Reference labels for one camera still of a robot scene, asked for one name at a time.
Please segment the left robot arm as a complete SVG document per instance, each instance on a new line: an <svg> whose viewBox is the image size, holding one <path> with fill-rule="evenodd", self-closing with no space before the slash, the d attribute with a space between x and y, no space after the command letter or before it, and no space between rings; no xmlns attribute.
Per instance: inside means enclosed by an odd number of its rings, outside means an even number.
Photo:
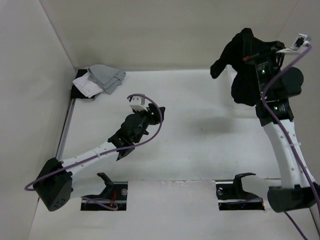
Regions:
<svg viewBox="0 0 320 240"><path fill-rule="evenodd" d="M108 199L114 183L106 174L108 164L127 157L149 134L149 126L161 127L166 108L150 103L141 111L133 110L120 128L99 146L67 159L47 160L32 187L48 211L62 208L70 199L85 198L91 202Z"/></svg>

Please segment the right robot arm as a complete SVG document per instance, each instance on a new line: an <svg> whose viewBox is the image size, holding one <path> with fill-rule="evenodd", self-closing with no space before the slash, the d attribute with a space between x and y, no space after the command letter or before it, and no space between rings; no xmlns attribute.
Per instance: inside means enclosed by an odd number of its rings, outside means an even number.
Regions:
<svg viewBox="0 0 320 240"><path fill-rule="evenodd" d="M308 53L309 43L306 35L291 48L257 38L243 42L243 61L254 65L260 92L256 115L271 142L281 177L280 186L267 190L267 200L277 213L320 203L320 186L304 160L289 102L302 92L304 75L293 65Z"/></svg>

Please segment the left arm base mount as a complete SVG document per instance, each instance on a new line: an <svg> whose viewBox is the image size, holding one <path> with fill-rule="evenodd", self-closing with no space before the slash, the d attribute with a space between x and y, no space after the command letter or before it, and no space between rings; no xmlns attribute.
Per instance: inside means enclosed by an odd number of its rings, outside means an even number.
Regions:
<svg viewBox="0 0 320 240"><path fill-rule="evenodd" d="M126 211L129 183L114 182L105 173L97 174L104 183L99 194L86 195L81 199L81 211Z"/></svg>

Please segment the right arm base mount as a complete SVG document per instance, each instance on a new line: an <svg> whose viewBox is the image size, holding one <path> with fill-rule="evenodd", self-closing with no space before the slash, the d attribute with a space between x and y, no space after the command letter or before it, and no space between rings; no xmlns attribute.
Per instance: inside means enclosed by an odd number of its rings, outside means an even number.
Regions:
<svg viewBox="0 0 320 240"><path fill-rule="evenodd" d="M255 176L247 172L235 175L233 180L218 180L215 182L218 209L220 211L264 211L264 200L243 190L242 178Z"/></svg>

